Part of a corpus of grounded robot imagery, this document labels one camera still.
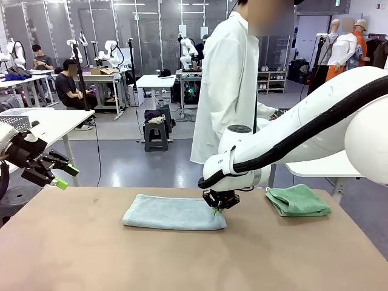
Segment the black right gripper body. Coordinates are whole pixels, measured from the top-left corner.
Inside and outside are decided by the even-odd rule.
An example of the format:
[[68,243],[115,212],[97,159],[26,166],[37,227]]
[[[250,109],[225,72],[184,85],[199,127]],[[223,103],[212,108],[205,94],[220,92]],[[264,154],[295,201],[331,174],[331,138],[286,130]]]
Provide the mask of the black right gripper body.
[[202,198],[213,209],[230,209],[240,202],[239,195],[234,190],[217,192],[212,189],[204,190]]

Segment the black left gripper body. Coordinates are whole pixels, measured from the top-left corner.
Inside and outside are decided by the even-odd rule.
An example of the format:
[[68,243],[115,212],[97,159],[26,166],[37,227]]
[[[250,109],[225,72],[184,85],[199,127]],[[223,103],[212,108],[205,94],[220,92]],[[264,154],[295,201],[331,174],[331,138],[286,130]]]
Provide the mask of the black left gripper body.
[[39,174],[49,171],[41,162],[46,145],[31,132],[19,132],[11,139],[11,163],[24,170],[22,178],[38,186],[45,186]]

